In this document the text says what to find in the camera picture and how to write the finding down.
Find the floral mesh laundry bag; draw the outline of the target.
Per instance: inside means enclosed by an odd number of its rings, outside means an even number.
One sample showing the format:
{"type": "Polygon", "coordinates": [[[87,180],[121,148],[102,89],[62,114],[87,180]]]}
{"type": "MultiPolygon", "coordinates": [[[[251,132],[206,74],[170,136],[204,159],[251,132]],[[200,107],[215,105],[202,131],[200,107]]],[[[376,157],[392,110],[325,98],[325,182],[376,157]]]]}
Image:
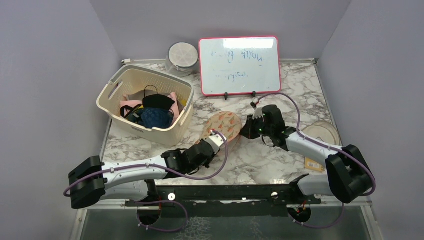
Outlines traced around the floral mesh laundry bag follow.
{"type": "Polygon", "coordinates": [[[235,113],[230,111],[218,112],[205,122],[202,134],[196,144],[198,144],[200,140],[209,137],[211,130],[217,130],[226,137],[228,150],[229,153],[231,153],[240,140],[241,136],[239,134],[242,127],[241,118],[235,113]]]}

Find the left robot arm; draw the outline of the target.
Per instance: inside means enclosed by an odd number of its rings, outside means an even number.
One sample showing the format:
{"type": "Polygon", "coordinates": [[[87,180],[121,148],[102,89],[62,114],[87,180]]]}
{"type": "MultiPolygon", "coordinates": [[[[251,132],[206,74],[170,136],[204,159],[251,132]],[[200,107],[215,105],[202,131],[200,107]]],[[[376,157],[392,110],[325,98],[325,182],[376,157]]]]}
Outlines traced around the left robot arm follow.
{"type": "Polygon", "coordinates": [[[146,181],[186,178],[200,167],[210,163],[226,139],[218,135],[202,139],[187,149],[168,150],[161,155],[132,162],[102,162],[98,155],[91,156],[68,174],[69,186],[63,195],[70,198],[72,209],[91,207],[101,200],[128,199],[152,205],[157,191],[146,181]]]}

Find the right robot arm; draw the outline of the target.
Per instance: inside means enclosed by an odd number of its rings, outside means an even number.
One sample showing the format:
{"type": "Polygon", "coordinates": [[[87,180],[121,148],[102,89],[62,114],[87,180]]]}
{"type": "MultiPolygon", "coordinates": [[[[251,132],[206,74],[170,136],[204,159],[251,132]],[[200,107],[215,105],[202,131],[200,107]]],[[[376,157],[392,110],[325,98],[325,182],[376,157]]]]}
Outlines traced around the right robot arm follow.
{"type": "Polygon", "coordinates": [[[240,135],[250,140],[268,137],[274,147],[300,154],[325,167],[327,175],[305,174],[290,182],[288,196],[296,204],[312,195],[334,196],[349,204],[375,186],[375,179],[356,146],[328,145],[286,126],[276,105],[257,108],[247,117],[240,135]]]}

